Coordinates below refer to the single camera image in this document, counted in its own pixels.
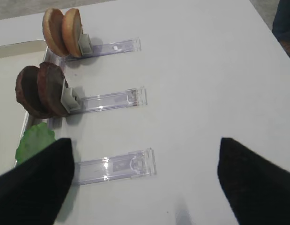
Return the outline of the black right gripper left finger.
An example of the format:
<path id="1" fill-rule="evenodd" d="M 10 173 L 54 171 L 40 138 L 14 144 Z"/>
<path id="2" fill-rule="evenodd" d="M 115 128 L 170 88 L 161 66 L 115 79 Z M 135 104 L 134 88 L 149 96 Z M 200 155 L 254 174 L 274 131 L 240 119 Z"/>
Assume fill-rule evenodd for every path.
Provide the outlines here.
<path id="1" fill-rule="evenodd" d="M 52 225 L 74 177 L 72 142 L 61 138 L 0 176 L 0 225 Z"/>

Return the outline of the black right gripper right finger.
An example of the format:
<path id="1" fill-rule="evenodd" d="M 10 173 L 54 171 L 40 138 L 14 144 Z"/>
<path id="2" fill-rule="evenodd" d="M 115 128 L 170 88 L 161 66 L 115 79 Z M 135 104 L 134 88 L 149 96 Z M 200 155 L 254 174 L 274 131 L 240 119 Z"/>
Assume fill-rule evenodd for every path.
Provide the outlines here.
<path id="1" fill-rule="evenodd" d="M 290 172 L 222 138 L 217 175 L 240 225 L 290 225 Z"/>

